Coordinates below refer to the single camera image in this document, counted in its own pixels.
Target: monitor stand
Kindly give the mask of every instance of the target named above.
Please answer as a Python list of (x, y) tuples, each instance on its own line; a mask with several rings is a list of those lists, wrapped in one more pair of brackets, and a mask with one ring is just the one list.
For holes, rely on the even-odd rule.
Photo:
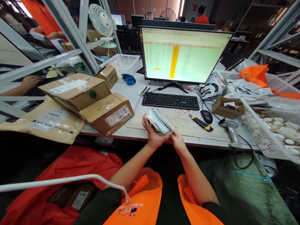
[(158, 89), (158, 91), (161, 91), (161, 90), (166, 89), (166, 88), (171, 87), (171, 86), (177, 87), (178, 89), (180, 89), (180, 90), (182, 90), (183, 92), (185, 92), (185, 93), (188, 94), (188, 91), (187, 91), (187, 90), (185, 90), (182, 86), (180, 86), (179, 84), (174, 83), (174, 82), (168, 83), (167, 85), (165, 85), (165, 86), (161, 87), (160, 89)]

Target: computer mouse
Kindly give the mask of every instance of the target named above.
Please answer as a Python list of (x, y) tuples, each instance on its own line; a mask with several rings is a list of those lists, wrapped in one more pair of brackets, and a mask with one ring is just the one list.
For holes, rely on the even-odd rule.
[(201, 110), (200, 113), (207, 124), (211, 124), (213, 122), (213, 115), (209, 111)]

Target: yellow highlighted column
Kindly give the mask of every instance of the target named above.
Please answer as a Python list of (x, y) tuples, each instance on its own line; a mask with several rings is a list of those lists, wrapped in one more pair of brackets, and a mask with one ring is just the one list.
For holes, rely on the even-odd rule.
[(170, 78), (171, 79), (174, 79), (174, 76), (175, 76), (178, 53), (179, 53), (179, 46), (173, 46), (171, 69), (170, 69)]

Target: spreadsheet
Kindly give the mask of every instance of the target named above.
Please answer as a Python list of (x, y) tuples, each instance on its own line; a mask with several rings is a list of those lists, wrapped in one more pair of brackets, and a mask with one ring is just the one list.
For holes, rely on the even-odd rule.
[(232, 34), (142, 28), (147, 78), (205, 83)]

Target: hand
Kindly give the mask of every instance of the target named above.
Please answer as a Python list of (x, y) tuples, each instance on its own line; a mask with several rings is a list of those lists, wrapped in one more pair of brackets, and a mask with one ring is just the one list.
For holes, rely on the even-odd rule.
[(142, 124), (148, 132), (148, 146), (154, 150), (158, 149), (158, 147), (160, 147), (171, 136), (171, 133), (167, 133), (165, 136), (159, 136), (145, 115), (143, 116)]
[(188, 150), (187, 146), (184, 143), (183, 137), (179, 132), (174, 131), (170, 138), (173, 141), (173, 145), (177, 154), (183, 153), (184, 151)]
[(61, 38), (59, 36), (59, 34), (57, 32), (52, 32), (50, 35), (47, 36), (50, 40), (54, 40), (54, 39), (57, 39), (57, 38)]
[(43, 80), (45, 80), (44, 77), (27, 76), (27, 77), (24, 77), (21, 87), (26, 90), (31, 90), (31, 89), (35, 88), (38, 85), (38, 83), (40, 83)]
[(31, 28), (30, 31), (45, 35), (45, 32), (40, 27)]

